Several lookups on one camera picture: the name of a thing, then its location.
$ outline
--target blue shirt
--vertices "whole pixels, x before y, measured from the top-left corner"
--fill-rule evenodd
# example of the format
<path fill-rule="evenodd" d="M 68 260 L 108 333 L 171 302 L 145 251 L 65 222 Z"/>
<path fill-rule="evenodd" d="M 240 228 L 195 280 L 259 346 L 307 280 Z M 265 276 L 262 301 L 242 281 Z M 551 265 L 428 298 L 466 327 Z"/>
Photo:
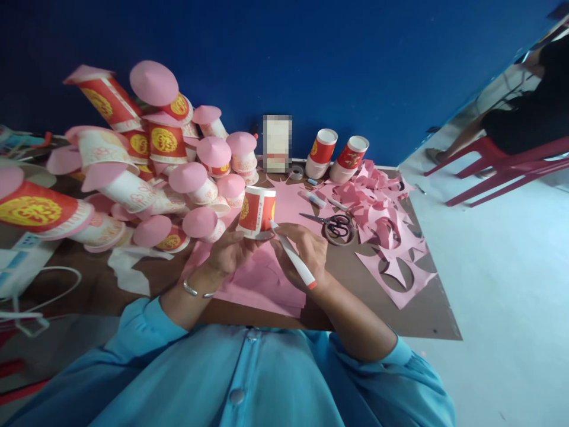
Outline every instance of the blue shirt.
<path fill-rule="evenodd" d="M 360 363 L 337 335 L 208 325 L 190 333 L 158 299 L 54 377 L 9 426 L 450 426 L 439 376 L 401 339 Z"/>

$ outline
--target hand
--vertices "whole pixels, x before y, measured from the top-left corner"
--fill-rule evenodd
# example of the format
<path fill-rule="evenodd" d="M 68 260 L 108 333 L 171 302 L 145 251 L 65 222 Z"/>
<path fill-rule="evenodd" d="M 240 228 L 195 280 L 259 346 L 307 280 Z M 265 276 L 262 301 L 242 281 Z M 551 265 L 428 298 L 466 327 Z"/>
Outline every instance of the hand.
<path fill-rule="evenodd" d="M 328 272 L 325 268 L 328 241 L 302 225 L 290 224 L 288 222 L 280 224 L 275 229 L 275 233 L 287 237 L 296 244 L 298 255 L 316 279 L 317 286 L 314 290 L 321 290 L 329 282 Z M 302 281 L 294 264 L 284 251 L 281 242 L 278 240 L 271 240 L 270 242 L 286 278 L 302 292 L 308 292 L 308 287 Z"/>
<path fill-rule="evenodd" d="M 235 231 L 239 215 L 225 230 L 223 236 L 212 246 L 212 251 L 206 263 L 224 275 L 230 275 L 251 259 L 257 248 L 266 240 L 246 239 L 245 233 Z"/>

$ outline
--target shirt button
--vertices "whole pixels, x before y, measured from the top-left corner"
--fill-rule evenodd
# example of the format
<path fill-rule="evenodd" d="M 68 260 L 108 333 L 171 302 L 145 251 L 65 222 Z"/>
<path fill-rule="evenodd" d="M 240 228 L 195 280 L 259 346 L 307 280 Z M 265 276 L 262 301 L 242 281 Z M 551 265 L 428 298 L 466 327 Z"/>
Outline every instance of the shirt button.
<path fill-rule="evenodd" d="M 245 392 L 241 388 L 236 388 L 230 393 L 229 399 L 231 400 L 231 403 L 237 406 L 243 401 L 243 399 L 245 399 Z"/>

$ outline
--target person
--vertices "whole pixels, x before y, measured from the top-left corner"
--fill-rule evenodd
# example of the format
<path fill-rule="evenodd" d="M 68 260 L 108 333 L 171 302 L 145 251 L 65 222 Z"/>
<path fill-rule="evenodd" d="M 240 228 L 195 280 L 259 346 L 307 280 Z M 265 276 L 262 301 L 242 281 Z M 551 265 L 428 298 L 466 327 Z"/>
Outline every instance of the person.
<path fill-rule="evenodd" d="M 569 36 L 533 52 L 523 66 L 541 78 L 535 91 L 519 100 L 514 110 L 489 110 L 477 117 L 445 151 L 427 148 L 435 164 L 446 161 L 476 141 L 483 131 L 508 155 L 519 154 L 569 136 Z M 487 170 L 480 177 L 489 177 Z"/>
<path fill-rule="evenodd" d="M 179 283 L 128 305 L 103 348 L 55 376 L 6 426 L 455 425 L 433 368 L 326 271 L 326 240 L 300 225 L 276 232 L 296 244 L 312 290 L 270 244 L 334 333 L 197 325 L 211 301 L 203 295 L 264 244 L 235 231 L 237 219 L 186 280 L 191 293 Z"/>

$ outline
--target scissors blade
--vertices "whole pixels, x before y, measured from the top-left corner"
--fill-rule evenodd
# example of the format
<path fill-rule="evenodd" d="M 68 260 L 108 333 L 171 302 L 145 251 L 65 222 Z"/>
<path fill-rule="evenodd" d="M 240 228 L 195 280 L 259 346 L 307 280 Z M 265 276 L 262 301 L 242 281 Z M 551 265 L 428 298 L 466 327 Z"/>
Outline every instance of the scissors blade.
<path fill-rule="evenodd" d="M 307 213 L 301 213 L 300 215 L 304 216 L 305 218 L 313 219 L 314 221 L 322 222 L 323 224 L 326 223 L 326 219 L 320 218 L 319 216 L 308 215 Z"/>

